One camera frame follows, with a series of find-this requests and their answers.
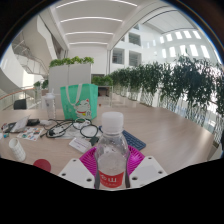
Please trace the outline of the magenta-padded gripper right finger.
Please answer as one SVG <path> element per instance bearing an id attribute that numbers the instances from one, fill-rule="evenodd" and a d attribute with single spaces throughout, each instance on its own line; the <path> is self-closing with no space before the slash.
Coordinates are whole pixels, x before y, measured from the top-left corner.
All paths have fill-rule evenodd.
<path id="1" fill-rule="evenodd" d="M 125 178 L 128 188 L 140 188 L 167 176 L 166 171 L 153 156 L 144 156 L 132 146 L 129 146 L 129 152 Z"/>

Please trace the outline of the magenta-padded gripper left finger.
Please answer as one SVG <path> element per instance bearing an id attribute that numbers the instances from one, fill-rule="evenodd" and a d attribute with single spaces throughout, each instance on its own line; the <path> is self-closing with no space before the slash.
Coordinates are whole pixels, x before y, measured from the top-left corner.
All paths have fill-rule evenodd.
<path id="1" fill-rule="evenodd" d="M 95 159 L 96 148 L 85 152 L 80 158 L 72 158 L 59 173 L 59 177 L 84 188 L 97 189 L 99 175 Z"/>

